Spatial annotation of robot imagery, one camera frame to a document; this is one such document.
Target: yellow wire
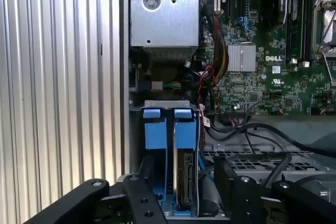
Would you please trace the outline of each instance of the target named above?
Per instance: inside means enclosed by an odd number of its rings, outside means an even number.
[[[219,81],[219,78],[220,76],[223,74],[224,72],[224,69],[225,69],[225,62],[226,62],[226,51],[225,51],[225,44],[224,42],[222,42],[222,45],[223,45],[223,60],[222,60],[222,65],[220,66],[220,69],[219,69],[219,72],[217,74],[217,76],[215,77],[215,81],[218,82]]]

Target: heatsink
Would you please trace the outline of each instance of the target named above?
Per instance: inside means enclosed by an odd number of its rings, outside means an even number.
[[[256,45],[241,43],[228,45],[229,66],[228,72],[255,72]]]

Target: dell logo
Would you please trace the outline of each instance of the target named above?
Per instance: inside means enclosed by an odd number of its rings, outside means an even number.
[[[280,56],[266,56],[266,61],[282,61]]]

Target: blue tab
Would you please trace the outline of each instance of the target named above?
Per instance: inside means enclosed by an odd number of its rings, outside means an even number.
[[[193,118],[192,111],[188,110],[175,110],[174,111],[175,118],[183,118],[183,119],[191,119]]]
[[[160,109],[143,110],[144,119],[161,118]],[[145,123],[145,141],[146,149],[166,149],[167,148],[167,119],[164,122],[148,122]]]
[[[195,149],[196,148],[196,119],[193,118],[193,111],[175,110],[175,148]],[[179,119],[190,119],[190,121],[179,121]]]
[[[161,117],[161,111],[160,109],[147,109],[143,110],[143,118],[160,118]]]

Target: chip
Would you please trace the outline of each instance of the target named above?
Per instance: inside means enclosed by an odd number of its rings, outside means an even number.
[[[258,94],[250,94],[250,101],[256,102],[258,100]]]
[[[293,105],[292,99],[285,99],[285,105],[288,107],[292,106]]]

